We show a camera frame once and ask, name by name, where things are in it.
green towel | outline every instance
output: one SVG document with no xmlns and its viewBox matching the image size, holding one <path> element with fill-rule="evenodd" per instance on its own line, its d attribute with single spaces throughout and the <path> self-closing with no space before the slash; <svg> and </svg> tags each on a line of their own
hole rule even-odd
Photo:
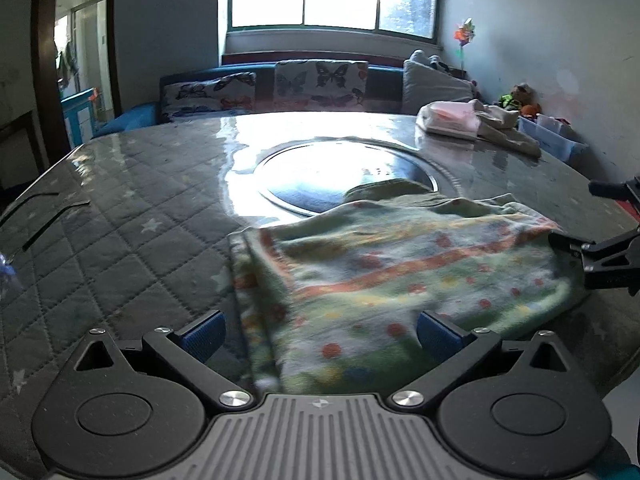
<svg viewBox="0 0 640 480">
<path fill-rule="evenodd" d="M 354 188 L 303 221 L 230 235 L 260 392 L 383 396 L 437 362 L 421 311 L 521 336 L 584 298 L 558 226 L 511 195 L 450 199 L 393 180 Z"/>
</svg>

window sill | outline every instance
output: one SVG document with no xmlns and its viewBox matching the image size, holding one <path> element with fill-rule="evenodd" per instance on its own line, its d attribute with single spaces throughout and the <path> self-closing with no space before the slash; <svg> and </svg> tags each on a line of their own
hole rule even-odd
<svg viewBox="0 0 640 480">
<path fill-rule="evenodd" d="M 359 30 L 256 28 L 228 32 L 225 54 L 306 50 L 408 59 L 417 49 L 425 51 L 429 56 L 442 51 L 442 47 L 437 44 Z"/>
</svg>

door frame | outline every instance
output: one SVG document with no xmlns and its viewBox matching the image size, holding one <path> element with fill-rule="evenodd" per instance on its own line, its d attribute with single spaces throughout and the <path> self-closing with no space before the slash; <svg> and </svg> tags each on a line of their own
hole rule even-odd
<svg viewBox="0 0 640 480">
<path fill-rule="evenodd" d="M 107 57 L 113 113 L 122 113 L 114 44 L 113 0 L 107 0 Z M 66 136 L 65 120 L 58 91 L 56 44 L 53 40 L 56 22 L 56 0 L 31 0 L 31 71 L 36 97 L 40 131 L 51 165 L 71 151 Z"/>
</svg>

sofa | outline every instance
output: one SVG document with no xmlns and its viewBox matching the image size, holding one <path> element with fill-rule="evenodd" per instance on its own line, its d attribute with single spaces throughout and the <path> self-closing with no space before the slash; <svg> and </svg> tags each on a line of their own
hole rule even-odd
<svg viewBox="0 0 640 480">
<path fill-rule="evenodd" d="M 274 72 L 273 63 L 243 63 L 223 65 L 197 72 L 184 72 L 164 76 L 159 82 L 158 96 L 162 89 L 171 84 L 189 81 L 207 81 L 239 72 L 255 72 L 255 112 L 273 111 Z M 369 65 L 364 95 L 364 109 L 367 112 L 400 113 L 402 105 L 402 68 Z M 145 103 L 127 110 L 119 117 L 106 123 L 95 134 L 126 132 L 161 122 L 160 103 Z"/>
</svg>

metal pivot bolt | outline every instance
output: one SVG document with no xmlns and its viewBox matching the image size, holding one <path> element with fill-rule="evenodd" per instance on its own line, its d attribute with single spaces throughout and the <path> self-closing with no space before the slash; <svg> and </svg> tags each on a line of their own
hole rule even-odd
<svg viewBox="0 0 640 480">
<path fill-rule="evenodd" d="M 251 401 L 251 395 L 239 390 L 229 390 L 220 395 L 220 403 L 232 408 L 245 406 Z"/>
<path fill-rule="evenodd" d="M 394 393 L 391 400 L 398 406 L 418 406 L 424 402 L 424 395 L 415 390 L 403 390 L 402 392 Z"/>
</svg>

